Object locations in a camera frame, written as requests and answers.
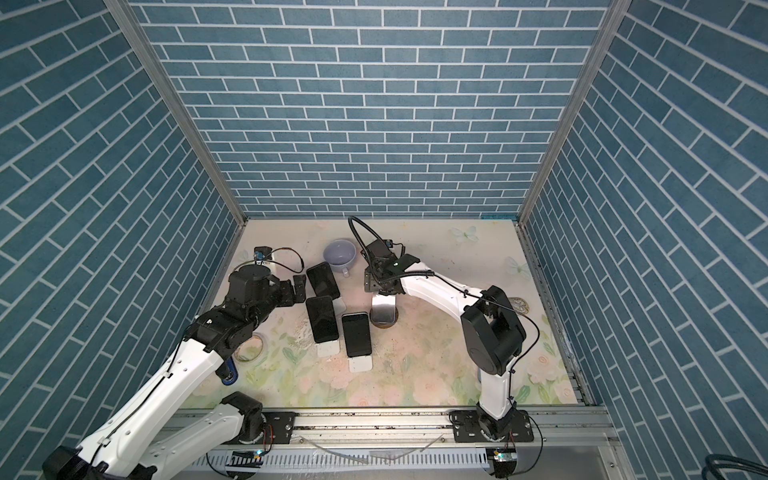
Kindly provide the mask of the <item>tape roll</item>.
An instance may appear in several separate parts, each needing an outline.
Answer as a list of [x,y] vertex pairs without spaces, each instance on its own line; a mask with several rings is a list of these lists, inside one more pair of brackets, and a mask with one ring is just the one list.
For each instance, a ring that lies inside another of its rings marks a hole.
[[260,359],[266,352],[266,340],[258,332],[254,332],[250,339],[244,341],[234,352],[233,357],[241,363],[251,363]]

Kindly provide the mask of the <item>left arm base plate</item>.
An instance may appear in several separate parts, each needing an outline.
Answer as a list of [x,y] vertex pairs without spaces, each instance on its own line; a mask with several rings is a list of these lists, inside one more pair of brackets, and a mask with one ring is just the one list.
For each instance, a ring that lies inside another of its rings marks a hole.
[[291,441],[296,418],[297,413],[293,411],[261,411],[246,414],[237,442],[265,446],[287,445]]

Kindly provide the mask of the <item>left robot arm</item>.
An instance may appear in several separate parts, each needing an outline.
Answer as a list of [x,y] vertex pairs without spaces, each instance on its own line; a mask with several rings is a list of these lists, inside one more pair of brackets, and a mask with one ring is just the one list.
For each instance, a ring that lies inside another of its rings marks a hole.
[[75,447],[57,447],[43,463],[44,477],[170,479],[223,443],[269,446],[262,403],[239,391],[166,439],[156,436],[206,378],[236,381],[233,354],[275,309],[293,306],[295,293],[292,281],[263,264],[236,269],[224,301],[193,320],[169,359],[101,427]]

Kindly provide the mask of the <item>wooden base metal stand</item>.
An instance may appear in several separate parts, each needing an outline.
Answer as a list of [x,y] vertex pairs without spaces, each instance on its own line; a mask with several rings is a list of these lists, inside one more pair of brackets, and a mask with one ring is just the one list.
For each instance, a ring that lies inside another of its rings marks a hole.
[[398,320],[397,312],[395,312],[392,315],[390,315],[388,312],[384,312],[384,313],[371,312],[370,322],[376,328],[380,328],[380,329],[390,328],[397,323],[397,320]]

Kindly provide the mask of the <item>map-patterned pouch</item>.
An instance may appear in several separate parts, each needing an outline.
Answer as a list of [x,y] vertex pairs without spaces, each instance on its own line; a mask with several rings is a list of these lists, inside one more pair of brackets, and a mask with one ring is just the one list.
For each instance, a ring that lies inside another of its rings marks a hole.
[[518,314],[527,315],[530,312],[530,306],[528,302],[521,297],[509,297],[511,306]]

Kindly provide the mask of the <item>white stand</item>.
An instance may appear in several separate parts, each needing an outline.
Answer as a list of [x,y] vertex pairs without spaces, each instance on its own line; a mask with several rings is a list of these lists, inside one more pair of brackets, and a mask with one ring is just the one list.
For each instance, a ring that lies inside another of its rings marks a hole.
[[373,368],[373,358],[371,355],[349,357],[348,366],[351,373],[371,371]]
[[333,308],[334,308],[334,314],[335,314],[336,317],[340,317],[347,310],[346,303],[344,302],[344,300],[341,297],[333,299],[332,300],[332,304],[333,304]]
[[331,340],[316,344],[316,353],[318,358],[327,358],[340,353],[339,340]]

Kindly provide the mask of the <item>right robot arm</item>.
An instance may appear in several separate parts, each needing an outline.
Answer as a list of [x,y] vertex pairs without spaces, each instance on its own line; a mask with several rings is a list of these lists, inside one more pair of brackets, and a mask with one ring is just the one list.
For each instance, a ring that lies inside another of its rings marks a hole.
[[479,289],[447,279],[411,254],[396,255],[383,240],[364,246],[361,253],[378,295],[415,297],[461,325],[468,356],[480,370],[480,427],[491,440],[509,436],[515,409],[512,375],[527,333],[506,293],[495,285]]

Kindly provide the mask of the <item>lavender mug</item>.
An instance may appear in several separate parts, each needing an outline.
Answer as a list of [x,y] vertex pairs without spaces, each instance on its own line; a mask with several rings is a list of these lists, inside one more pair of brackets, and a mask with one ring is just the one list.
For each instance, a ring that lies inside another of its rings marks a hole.
[[323,259],[333,272],[348,278],[357,259],[357,248],[351,240],[336,239],[325,247]]

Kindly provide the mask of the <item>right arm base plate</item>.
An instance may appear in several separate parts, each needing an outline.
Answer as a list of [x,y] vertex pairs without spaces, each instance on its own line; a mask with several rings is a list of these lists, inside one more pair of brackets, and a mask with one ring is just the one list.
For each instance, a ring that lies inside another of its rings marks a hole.
[[532,442],[532,422],[525,410],[512,408],[501,419],[494,419],[479,406],[451,410],[448,420],[457,443]]

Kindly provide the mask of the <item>purple-cased black phone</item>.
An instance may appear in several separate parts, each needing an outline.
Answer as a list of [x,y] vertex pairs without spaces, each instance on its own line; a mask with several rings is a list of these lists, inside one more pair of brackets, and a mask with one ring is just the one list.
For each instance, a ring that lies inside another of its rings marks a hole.
[[398,313],[398,309],[396,305],[396,296],[381,295],[381,294],[374,295],[372,297],[370,318],[371,318],[371,312],[376,312],[376,313],[388,312],[390,315],[394,314],[395,312]]

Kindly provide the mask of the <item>aluminium rail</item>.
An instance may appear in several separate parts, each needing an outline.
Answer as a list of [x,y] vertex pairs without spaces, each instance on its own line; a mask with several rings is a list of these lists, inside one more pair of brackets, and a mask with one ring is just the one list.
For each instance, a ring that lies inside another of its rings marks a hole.
[[[410,408],[266,408],[297,413],[291,441],[277,447],[385,447],[420,446],[432,440],[440,445],[490,445],[505,442],[457,443],[448,420],[451,410],[474,407]],[[532,422],[532,442],[511,446],[617,447],[619,435],[603,407],[522,406]]]

